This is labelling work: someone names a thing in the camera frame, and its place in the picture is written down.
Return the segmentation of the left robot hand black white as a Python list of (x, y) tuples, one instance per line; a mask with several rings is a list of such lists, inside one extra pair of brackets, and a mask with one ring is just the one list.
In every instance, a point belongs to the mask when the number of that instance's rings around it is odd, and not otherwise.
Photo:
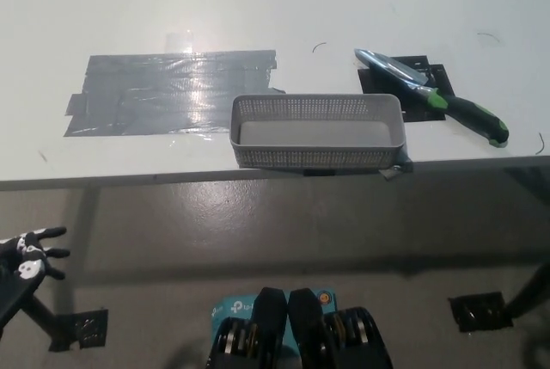
[(55, 280), (64, 280), (65, 273), (49, 262), (50, 258), (63, 259), (70, 256), (68, 249), (45, 248), (41, 241), (61, 237), (67, 232), (64, 226), (29, 231), (1, 240), (1, 277), (15, 274), (23, 280), (47, 275)]

